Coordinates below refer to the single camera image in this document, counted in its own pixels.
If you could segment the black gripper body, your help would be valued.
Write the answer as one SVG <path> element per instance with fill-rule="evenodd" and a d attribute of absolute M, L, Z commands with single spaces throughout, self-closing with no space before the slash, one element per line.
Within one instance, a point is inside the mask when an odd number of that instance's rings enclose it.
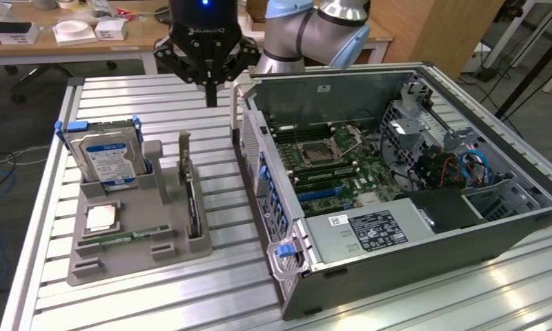
<path fill-rule="evenodd" d="M 226 58 L 241 40 L 236 1 L 170 1 L 169 40 L 185 58 L 172 65 L 189 83 L 224 83 Z"/>

